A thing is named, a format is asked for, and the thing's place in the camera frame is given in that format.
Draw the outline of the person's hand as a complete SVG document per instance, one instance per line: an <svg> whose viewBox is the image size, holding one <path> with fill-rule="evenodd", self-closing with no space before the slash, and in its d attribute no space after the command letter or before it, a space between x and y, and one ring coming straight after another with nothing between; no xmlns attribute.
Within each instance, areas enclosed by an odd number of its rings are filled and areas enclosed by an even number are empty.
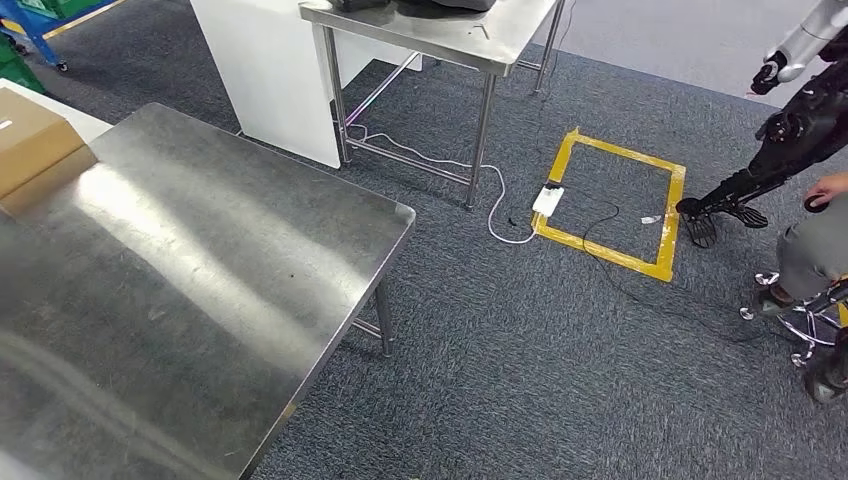
<svg viewBox="0 0 848 480"><path fill-rule="evenodd" d="M804 208L811 213L820 213L837 195L847 191L847 173L837 173L819 179L807 192Z"/></svg>

